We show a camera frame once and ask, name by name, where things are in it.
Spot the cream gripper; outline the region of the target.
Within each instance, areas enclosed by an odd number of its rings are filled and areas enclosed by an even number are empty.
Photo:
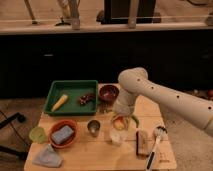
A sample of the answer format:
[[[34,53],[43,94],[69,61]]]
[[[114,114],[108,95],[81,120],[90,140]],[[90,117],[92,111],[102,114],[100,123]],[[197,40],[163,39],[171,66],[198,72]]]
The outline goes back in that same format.
[[[113,126],[114,120],[122,119],[125,124],[124,130],[127,130],[129,128],[130,118],[133,114],[133,111],[134,111],[133,105],[129,105],[129,104],[125,104],[125,103],[116,101],[113,105],[113,117],[111,119],[112,126]]]

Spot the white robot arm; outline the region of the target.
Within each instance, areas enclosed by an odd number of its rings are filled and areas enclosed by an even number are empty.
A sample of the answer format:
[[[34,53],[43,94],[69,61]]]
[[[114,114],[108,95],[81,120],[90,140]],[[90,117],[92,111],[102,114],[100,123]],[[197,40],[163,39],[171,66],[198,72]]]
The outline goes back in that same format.
[[[113,105],[116,114],[132,115],[137,97],[143,95],[213,137],[213,102],[155,84],[148,80],[148,73],[142,67],[122,71],[118,83],[119,95]]]

